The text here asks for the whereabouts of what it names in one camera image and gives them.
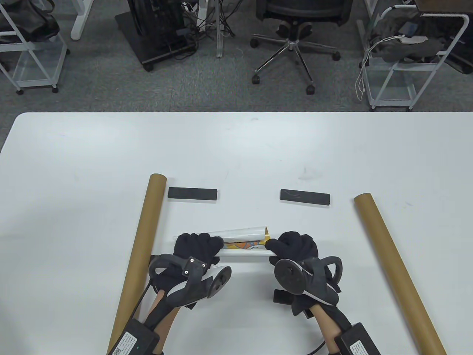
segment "black bag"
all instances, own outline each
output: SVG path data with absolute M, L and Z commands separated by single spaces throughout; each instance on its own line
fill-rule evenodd
M 394 9 L 383 19 L 379 20 L 370 33 L 370 45 L 384 38 L 395 36 L 406 22 L 417 25 L 416 36 L 426 36 L 427 41 L 417 44 L 403 44 L 398 39 L 382 42 L 373 50 L 374 54 L 387 63 L 403 60 L 422 60 L 435 57 L 437 52 L 444 49 L 444 34 L 438 30 L 429 18 L 423 18 L 416 10 Z
M 50 0 L 48 2 L 54 8 L 54 3 Z M 31 0 L 17 0 L 4 4 L 3 7 L 27 42 L 44 42 L 59 33 L 59 25 L 49 13 L 51 11 L 39 9 Z M 0 32 L 12 30 L 7 19 L 0 13 Z M 17 42 L 16 36 L 0 37 L 0 43 Z

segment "cardboard tube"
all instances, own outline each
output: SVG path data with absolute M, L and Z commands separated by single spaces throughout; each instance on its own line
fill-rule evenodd
M 447 355 L 373 197 L 371 194 L 359 195 L 355 197 L 355 206 L 419 353 Z
M 107 354 L 122 334 L 133 308 L 143 293 L 165 188 L 165 176 L 153 174 L 149 177 Z

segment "chair base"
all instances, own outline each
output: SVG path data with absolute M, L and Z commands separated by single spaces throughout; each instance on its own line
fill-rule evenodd
M 313 42 L 306 42 L 306 41 L 300 41 L 298 39 L 296 40 L 290 40 L 290 39 L 277 39 L 273 38 L 270 36 L 266 35 L 258 35 L 258 34 L 251 34 L 251 41 L 250 45 L 252 48 L 256 48 L 259 45 L 259 41 L 264 41 L 268 43 L 274 43 L 274 44 L 281 44 L 282 47 L 277 50 L 276 53 L 274 53 L 267 61 L 265 61 L 263 64 L 261 64 L 254 72 L 254 76 L 252 78 L 252 83 L 253 84 L 259 84 L 260 83 L 260 78 L 258 76 L 258 73 L 263 69 L 266 65 L 271 63 L 274 58 L 276 58 L 278 55 L 283 53 L 286 49 L 288 49 L 290 52 L 295 51 L 297 57 L 299 58 L 300 62 L 302 63 L 302 66 L 304 67 L 304 70 L 306 71 L 306 74 L 310 80 L 310 85 L 306 88 L 306 93 L 308 95 L 313 95 L 315 93 L 315 88 L 314 88 L 314 80 L 312 79 L 312 75 L 310 74 L 310 71 L 306 65 L 306 62 L 304 61 L 304 58 L 302 57 L 302 54 L 300 52 L 299 47 L 303 48 L 312 48 L 312 49 L 317 49 L 323 53 L 331 54 L 332 59 L 334 61 L 339 61 L 341 59 L 340 52 L 337 51 L 335 47 L 330 47 L 328 45 L 324 44 L 319 44 L 319 43 L 313 43 Z

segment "caster wheel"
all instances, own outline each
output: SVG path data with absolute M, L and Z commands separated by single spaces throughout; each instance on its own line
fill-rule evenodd
M 308 95 L 313 95 L 315 94 L 315 87 L 313 85 L 309 85 L 307 88 L 306 88 L 306 94 Z
M 253 75 L 253 77 L 251 78 L 251 83 L 253 85 L 258 85 L 260 83 L 260 77 L 258 76 L 258 74 Z
M 332 54 L 332 59 L 336 62 L 338 62 L 341 58 L 342 55 L 340 54 L 340 52 L 335 52 L 334 54 Z
M 260 45 L 260 43 L 259 43 L 259 41 L 258 41 L 256 38 L 252 38 L 252 39 L 250 40 L 250 47 L 251 47 L 251 48 L 256 48 L 256 47 L 259 46 L 259 45 Z
M 143 64 L 143 69 L 146 70 L 147 72 L 153 71 L 154 65 L 153 63 Z

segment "office chair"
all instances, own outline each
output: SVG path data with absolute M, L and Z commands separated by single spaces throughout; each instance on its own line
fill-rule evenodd
M 276 39 L 265 35 L 251 34 L 250 46 L 256 48 L 259 41 L 282 44 L 282 47 L 265 61 L 252 77 L 253 84 L 260 83 L 258 73 L 267 64 L 273 61 L 286 49 L 296 52 L 301 61 L 310 85 L 306 88 L 307 95 L 315 93 L 314 80 L 302 58 L 299 47 L 314 48 L 324 53 L 331 53 L 334 61 L 341 59 L 336 48 L 312 42 L 301 42 L 312 33 L 311 22 L 334 22 L 339 26 L 350 18 L 353 0 L 256 0 L 256 17 L 263 21 L 265 18 L 282 20 L 276 34 L 283 39 Z

